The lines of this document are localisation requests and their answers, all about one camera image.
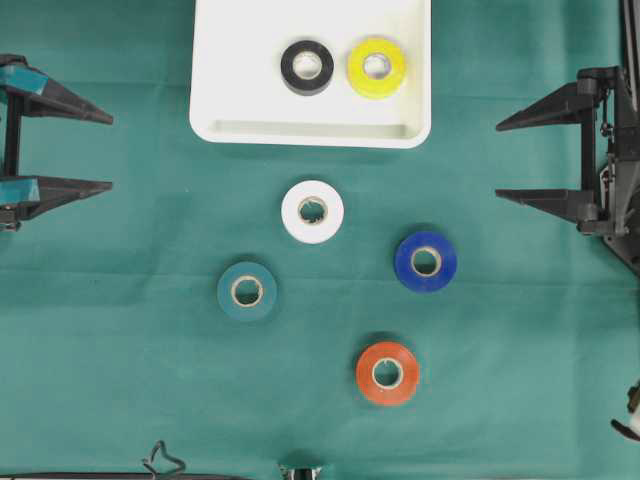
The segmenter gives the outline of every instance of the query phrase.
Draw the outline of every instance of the green fabric surface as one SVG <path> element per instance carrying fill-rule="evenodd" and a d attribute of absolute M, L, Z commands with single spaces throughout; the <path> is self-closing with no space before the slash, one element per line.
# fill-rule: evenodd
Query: green fabric surface
<path fill-rule="evenodd" d="M 410 151 L 203 142 L 193 15 L 188 0 L 0 2 L 0 50 L 116 119 L 24 121 L 22 172 L 114 190 L 0 236 L 0 471 L 142 471 L 164 439 L 190 472 L 256 480 L 278 462 L 326 464 L 327 480 L 637 477 L 639 447 L 609 426 L 638 377 L 636 278 L 597 239 L 493 194 L 578 185 L 577 127 L 494 126 L 579 68 L 620 63 L 617 2 L 434 0 L 433 130 Z M 280 220 L 302 179 L 345 202 L 322 245 Z M 417 295 L 393 254 L 425 225 L 459 270 Z M 216 302 L 239 260 L 278 281 L 266 321 Z M 355 386 L 378 338 L 422 365 L 403 407 Z"/>

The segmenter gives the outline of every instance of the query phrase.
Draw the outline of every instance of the white tape roll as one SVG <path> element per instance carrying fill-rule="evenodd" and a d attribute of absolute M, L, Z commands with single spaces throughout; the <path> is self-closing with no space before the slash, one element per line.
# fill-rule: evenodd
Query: white tape roll
<path fill-rule="evenodd" d="M 324 216 L 315 222 L 302 217 L 302 208 L 312 202 L 324 209 Z M 282 222 L 291 236 L 303 243 L 326 242 L 340 230 L 343 218 L 342 198 L 324 182 L 309 180 L 299 183 L 282 201 Z"/>

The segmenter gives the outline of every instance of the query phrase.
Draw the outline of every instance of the tape roll hole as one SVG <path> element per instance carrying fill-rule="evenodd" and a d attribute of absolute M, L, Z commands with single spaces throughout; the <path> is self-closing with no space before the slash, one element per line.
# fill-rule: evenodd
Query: tape roll hole
<path fill-rule="evenodd" d="M 383 53 L 372 53 L 364 59 L 364 73 L 374 80 L 383 80 L 391 73 L 391 60 Z"/>
<path fill-rule="evenodd" d="M 327 216 L 327 204 L 318 197 L 308 197 L 300 203 L 298 213 L 304 223 L 320 225 Z"/>
<path fill-rule="evenodd" d="M 322 59 L 313 52 L 300 52 L 293 59 L 293 72 L 302 80 L 313 80 L 322 72 Z"/>
<path fill-rule="evenodd" d="M 250 275 L 236 279 L 231 285 L 231 298 L 243 308 L 255 307 L 262 301 L 264 288 L 260 280 Z"/>
<path fill-rule="evenodd" d="M 397 388 L 404 379 L 404 370 L 400 362 L 393 358 L 381 358 L 371 371 L 374 383 L 383 390 Z"/>
<path fill-rule="evenodd" d="M 421 277 L 433 277 L 442 269 L 442 255 L 435 248 L 419 248 L 411 256 L 411 267 Z"/>

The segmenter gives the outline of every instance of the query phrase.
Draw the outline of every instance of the white tray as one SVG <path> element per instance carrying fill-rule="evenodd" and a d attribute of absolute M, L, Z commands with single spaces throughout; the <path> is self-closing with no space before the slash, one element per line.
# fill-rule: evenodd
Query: white tray
<path fill-rule="evenodd" d="M 347 58 L 368 36 L 407 56 L 407 80 L 385 100 L 351 88 Z M 335 71 L 319 95 L 292 93 L 280 59 L 311 39 Z M 431 130 L 431 0 L 197 0 L 190 121 L 210 142 L 413 148 Z"/>

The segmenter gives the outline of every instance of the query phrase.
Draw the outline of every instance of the electrical tape roll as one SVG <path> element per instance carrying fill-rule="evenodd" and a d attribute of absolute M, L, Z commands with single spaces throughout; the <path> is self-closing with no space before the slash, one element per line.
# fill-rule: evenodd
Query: electrical tape roll
<path fill-rule="evenodd" d="M 367 59 L 372 56 L 382 56 L 388 61 L 389 71 L 385 76 L 376 78 L 366 72 Z M 347 75 L 349 83 L 360 95 L 381 100 L 390 97 L 400 88 L 407 75 L 407 61 L 402 49 L 392 41 L 370 37 L 351 51 Z"/>
<path fill-rule="evenodd" d="M 236 288 L 242 281 L 253 281 L 258 286 L 258 298 L 251 304 L 242 304 L 236 298 Z M 278 286 L 273 275 L 262 265 L 241 262 L 229 267 L 218 281 L 218 303 L 231 318 L 241 322 L 260 320 L 271 312 L 278 298 Z"/>
<path fill-rule="evenodd" d="M 324 209 L 320 221 L 308 222 L 302 218 L 306 203 L 315 202 Z M 333 237 L 344 219 L 344 204 L 336 190 L 324 182 L 308 180 L 287 192 L 282 200 L 282 223 L 289 234 L 303 243 L 323 243 Z"/>
<path fill-rule="evenodd" d="M 383 385 L 376 379 L 376 367 L 383 362 L 392 362 L 397 367 L 398 376 L 392 385 Z M 356 383 L 362 394 L 376 405 L 403 405 L 411 400 L 420 384 L 420 364 L 413 353 L 400 343 L 376 343 L 360 355 L 356 365 Z"/>
<path fill-rule="evenodd" d="M 294 63 L 299 55 L 311 54 L 317 56 L 322 63 L 317 75 L 310 78 L 300 77 Z M 312 40 L 302 40 L 291 45 L 282 54 L 280 71 L 282 78 L 289 89 L 298 95 L 312 96 L 324 91 L 333 77 L 333 57 L 329 50 L 321 43 Z"/>
<path fill-rule="evenodd" d="M 421 252 L 430 253 L 435 261 L 435 269 L 429 274 L 420 273 L 414 266 L 415 256 Z M 435 232 L 418 232 L 406 238 L 396 250 L 395 272 L 398 280 L 418 293 L 436 292 L 446 287 L 456 274 L 458 259 L 453 245 Z"/>

